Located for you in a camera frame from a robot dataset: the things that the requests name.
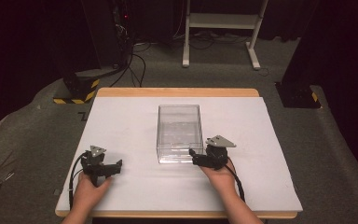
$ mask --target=clear acrylic container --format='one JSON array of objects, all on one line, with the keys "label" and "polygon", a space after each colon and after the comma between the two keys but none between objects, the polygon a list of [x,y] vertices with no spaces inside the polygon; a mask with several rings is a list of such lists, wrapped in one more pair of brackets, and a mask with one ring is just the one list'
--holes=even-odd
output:
[{"label": "clear acrylic container", "polygon": [[192,162],[188,150],[202,154],[199,105],[158,107],[157,154],[159,163]]}]

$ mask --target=dark background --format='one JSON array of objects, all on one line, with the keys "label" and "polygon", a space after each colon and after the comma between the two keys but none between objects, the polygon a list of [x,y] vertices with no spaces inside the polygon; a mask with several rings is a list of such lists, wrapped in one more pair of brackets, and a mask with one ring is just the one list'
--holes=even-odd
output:
[{"label": "dark background", "polygon": [[[182,1],[135,2],[138,33],[170,44],[179,24],[179,34],[184,32],[184,21],[180,22]],[[311,54],[310,62],[298,76],[323,87],[337,125],[358,160],[358,1],[320,1],[316,7],[317,3],[270,0],[259,37],[279,36],[282,41],[303,37],[299,45],[317,49],[295,53],[294,57],[300,59]],[[260,1],[236,0],[227,4],[193,0],[192,5],[195,12],[256,13]],[[315,8],[311,32],[304,34]],[[0,120],[29,104],[49,83],[62,78],[47,47],[48,36],[54,37],[74,71],[98,67],[82,13],[81,2],[75,0],[0,0]]]}]

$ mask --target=wooden table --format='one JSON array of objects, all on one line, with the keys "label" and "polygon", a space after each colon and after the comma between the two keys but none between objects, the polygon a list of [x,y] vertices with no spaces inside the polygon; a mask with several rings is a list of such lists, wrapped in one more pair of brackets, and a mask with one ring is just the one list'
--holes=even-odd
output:
[{"label": "wooden table", "polygon": [[[158,163],[158,105],[166,104],[200,105],[204,141],[220,134],[237,145],[227,149],[228,155],[236,166],[246,202],[258,217],[293,218],[302,211],[257,90],[101,88],[73,164],[93,145],[107,149],[105,164],[123,160],[123,167],[91,212],[92,217],[226,217],[218,195],[199,167]],[[70,171],[56,207],[60,217],[69,212],[69,176]]]}]

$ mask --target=gray carpet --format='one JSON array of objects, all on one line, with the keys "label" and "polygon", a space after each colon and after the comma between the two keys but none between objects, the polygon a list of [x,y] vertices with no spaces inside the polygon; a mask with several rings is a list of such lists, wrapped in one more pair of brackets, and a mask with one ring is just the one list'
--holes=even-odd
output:
[{"label": "gray carpet", "polygon": [[[202,48],[208,43],[192,41]],[[264,97],[304,211],[290,220],[268,223],[358,223],[358,163],[330,113],[323,90],[312,86],[320,109],[284,108],[274,87],[281,81],[297,41],[258,40],[255,50],[263,67],[253,70],[243,42],[190,49],[190,66],[182,67],[181,46],[153,44],[135,47],[146,62],[144,87],[255,88]],[[142,62],[133,58],[139,77]],[[118,75],[101,80],[109,86]],[[85,127],[87,105],[55,105],[52,97],[61,80],[41,90],[24,108],[0,125],[0,162],[12,151],[15,174],[0,190],[0,223],[60,223],[54,214],[64,179]],[[131,87],[131,73],[115,85]]]}]

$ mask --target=white metal stand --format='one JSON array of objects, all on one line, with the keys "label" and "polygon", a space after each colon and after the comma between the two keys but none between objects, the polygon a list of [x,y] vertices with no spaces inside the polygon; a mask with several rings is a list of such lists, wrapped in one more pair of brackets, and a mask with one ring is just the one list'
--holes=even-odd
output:
[{"label": "white metal stand", "polygon": [[260,30],[261,22],[263,21],[264,12],[266,11],[269,0],[263,0],[261,9],[258,15],[236,15],[236,14],[209,14],[209,13],[190,13],[190,0],[187,0],[186,9],[186,33],[185,45],[183,51],[183,67],[190,66],[190,48],[189,48],[189,33],[190,27],[202,28],[226,28],[226,29],[244,29],[254,30],[251,42],[246,42],[246,49],[252,61],[252,66],[255,70],[260,69],[260,63],[255,55],[255,41]]}]

